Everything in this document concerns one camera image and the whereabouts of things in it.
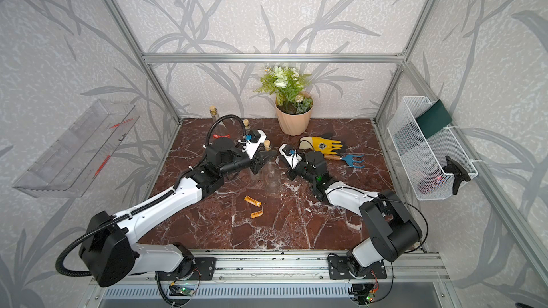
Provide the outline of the tall slim glass bottle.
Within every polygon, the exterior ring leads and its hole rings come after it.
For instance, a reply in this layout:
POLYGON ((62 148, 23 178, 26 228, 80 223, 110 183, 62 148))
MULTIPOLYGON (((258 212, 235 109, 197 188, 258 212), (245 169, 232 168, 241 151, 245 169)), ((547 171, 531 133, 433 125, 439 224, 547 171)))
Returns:
POLYGON ((261 169, 261 181, 265 192, 274 195, 281 189, 281 175, 278 167, 279 152, 272 147, 269 140, 265 140, 263 144, 268 154, 268 160, 261 169))

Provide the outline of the short glass bottle gold label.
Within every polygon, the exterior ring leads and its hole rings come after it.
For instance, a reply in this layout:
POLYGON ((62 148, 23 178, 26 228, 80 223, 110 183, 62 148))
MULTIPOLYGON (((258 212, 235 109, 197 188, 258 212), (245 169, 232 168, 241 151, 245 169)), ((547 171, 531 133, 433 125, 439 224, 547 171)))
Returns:
POLYGON ((245 127, 245 134, 246 135, 251 135, 251 123, 249 122, 249 120, 244 119, 243 124, 244 124, 244 127, 245 127))

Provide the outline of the peeled white label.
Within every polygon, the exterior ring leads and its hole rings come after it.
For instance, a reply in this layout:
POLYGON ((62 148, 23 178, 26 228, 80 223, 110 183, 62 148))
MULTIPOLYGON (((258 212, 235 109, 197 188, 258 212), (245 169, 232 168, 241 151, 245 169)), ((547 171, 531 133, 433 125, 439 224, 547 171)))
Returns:
POLYGON ((257 200, 255 200, 255 199, 249 197, 248 195, 245 196, 244 201, 247 202, 247 203, 249 203, 249 204, 251 204, 251 205, 254 205, 255 207, 258 207, 258 208, 260 208, 261 205, 262 205, 262 202, 257 201, 257 200))

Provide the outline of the peeled gold label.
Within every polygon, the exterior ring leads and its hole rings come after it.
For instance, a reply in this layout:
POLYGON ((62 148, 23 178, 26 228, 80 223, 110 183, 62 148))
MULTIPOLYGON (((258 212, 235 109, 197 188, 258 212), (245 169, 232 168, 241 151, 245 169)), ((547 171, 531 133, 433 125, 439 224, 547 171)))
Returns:
POLYGON ((251 218, 252 218, 252 219, 256 219, 256 218, 261 217, 263 214, 264 214, 264 210, 261 209, 260 211, 252 212, 252 213, 251 213, 251 218))

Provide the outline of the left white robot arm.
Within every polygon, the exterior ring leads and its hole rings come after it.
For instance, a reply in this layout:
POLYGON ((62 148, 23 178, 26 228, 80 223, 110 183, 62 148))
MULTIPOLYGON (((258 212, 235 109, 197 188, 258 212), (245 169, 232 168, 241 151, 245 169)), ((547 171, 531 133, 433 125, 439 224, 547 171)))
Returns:
POLYGON ((213 194, 227 175, 246 168, 258 173, 276 154, 264 149, 266 139, 263 131, 251 131, 239 148, 229 138, 218 138, 206 147, 204 159, 168 189, 114 215, 105 211, 94 215, 86 233, 58 256, 57 272, 67 277, 92 276, 100 287, 110 287, 129 275, 189 271, 193 255, 184 246, 142 245, 140 239, 213 194))

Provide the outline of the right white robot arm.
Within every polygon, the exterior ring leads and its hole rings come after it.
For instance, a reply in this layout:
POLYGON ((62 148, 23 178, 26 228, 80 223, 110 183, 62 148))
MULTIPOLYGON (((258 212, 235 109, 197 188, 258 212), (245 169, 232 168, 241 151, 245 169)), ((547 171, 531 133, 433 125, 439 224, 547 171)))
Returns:
POLYGON ((319 151, 298 153, 283 145, 280 154, 288 165, 288 177, 301 177, 310 184, 320 202, 344 208, 361 216, 368 238, 347 252, 347 264, 355 277, 364 277, 369 266, 393 262, 422 238, 422 230, 395 192, 364 191, 332 177, 324 155, 319 151))

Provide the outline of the glass bottle with red label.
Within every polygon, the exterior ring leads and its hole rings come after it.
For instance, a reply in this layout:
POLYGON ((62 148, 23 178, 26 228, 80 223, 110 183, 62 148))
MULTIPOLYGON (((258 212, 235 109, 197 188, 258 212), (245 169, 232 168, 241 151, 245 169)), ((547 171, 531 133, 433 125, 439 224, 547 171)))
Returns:
MULTIPOLYGON (((211 114, 211 117, 212 117, 212 119, 213 119, 213 122, 216 123, 217 121, 219 121, 219 119, 220 119, 221 117, 220 117, 220 115, 219 115, 219 113, 218 113, 218 109, 216 108, 216 106, 213 106, 213 105, 210 106, 209 110, 210 110, 210 114, 211 114)), ((219 124, 216 125, 216 127, 218 127, 218 128, 220 128, 221 126, 222 126, 222 127, 225 127, 223 122, 221 122, 221 123, 219 123, 219 124)))

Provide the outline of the yellow gardening glove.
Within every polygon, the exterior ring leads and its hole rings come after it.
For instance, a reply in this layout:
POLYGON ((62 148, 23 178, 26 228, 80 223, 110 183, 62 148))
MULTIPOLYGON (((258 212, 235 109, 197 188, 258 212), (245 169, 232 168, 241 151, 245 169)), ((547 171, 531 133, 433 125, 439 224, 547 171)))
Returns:
POLYGON ((320 151, 324 155, 336 155, 343 149, 343 143, 323 137, 306 136, 300 139, 299 148, 320 151))

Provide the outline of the blue hand rake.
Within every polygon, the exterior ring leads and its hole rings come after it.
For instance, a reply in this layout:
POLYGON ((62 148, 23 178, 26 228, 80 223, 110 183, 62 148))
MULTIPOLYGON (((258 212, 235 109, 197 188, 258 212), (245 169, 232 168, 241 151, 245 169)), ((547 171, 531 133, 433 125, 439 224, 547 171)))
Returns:
POLYGON ((331 161, 344 161, 351 168, 364 168, 364 165, 360 165, 364 161, 363 155, 324 155, 324 158, 331 161))

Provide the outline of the pink flower pot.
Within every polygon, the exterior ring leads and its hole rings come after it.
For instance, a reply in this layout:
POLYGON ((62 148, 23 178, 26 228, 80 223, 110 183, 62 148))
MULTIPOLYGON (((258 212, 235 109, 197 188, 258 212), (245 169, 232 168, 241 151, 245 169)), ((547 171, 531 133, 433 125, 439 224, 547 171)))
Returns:
POLYGON ((301 91, 295 101, 275 99, 276 116, 282 131, 287 135, 301 135, 311 119, 313 98, 301 91))

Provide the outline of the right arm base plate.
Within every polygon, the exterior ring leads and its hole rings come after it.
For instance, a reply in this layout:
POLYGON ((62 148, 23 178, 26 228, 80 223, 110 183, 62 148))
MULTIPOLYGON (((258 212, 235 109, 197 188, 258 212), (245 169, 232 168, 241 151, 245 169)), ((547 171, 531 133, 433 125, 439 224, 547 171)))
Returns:
POLYGON ((348 256, 330 252, 327 256, 330 279, 387 279, 383 260, 372 263, 366 268, 348 256))

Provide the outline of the white mesh wall basket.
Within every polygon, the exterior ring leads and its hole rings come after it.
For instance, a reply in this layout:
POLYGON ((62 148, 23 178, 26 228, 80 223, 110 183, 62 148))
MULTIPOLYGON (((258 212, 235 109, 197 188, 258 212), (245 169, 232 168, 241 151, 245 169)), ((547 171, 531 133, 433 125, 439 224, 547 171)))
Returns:
POLYGON ((421 201, 444 200, 453 196, 453 175, 442 169, 447 165, 446 155, 460 163, 472 180, 478 176, 450 124, 428 139, 422 134, 416 118, 435 102, 424 96, 405 96, 388 125, 408 180, 421 201))

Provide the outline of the aluminium front rail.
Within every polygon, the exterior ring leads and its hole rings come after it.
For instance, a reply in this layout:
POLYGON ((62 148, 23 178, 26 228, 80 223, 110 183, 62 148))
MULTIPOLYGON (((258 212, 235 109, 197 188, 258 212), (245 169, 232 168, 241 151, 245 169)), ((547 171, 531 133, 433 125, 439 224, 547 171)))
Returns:
MULTIPOLYGON (((193 250, 197 258, 215 258, 211 284, 326 283, 336 270, 329 250, 193 250)), ((449 282, 450 277, 437 253, 412 252, 400 256, 377 276, 381 284, 391 282, 449 282)))

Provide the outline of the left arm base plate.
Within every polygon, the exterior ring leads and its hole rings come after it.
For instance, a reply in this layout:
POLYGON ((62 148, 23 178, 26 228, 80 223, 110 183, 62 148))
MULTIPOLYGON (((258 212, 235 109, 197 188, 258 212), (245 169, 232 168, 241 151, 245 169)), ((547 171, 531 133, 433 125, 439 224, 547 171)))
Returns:
POLYGON ((188 277, 191 281, 211 281, 215 272, 216 258, 195 258, 192 273, 188 277))

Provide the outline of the clear plastic wall shelf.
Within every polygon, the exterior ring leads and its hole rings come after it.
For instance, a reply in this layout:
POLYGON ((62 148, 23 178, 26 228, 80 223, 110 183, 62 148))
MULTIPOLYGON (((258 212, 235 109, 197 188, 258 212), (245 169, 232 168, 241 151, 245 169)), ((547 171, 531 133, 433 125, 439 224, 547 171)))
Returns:
POLYGON ((134 104, 97 100, 13 187, 34 198, 80 198, 139 118, 134 104))

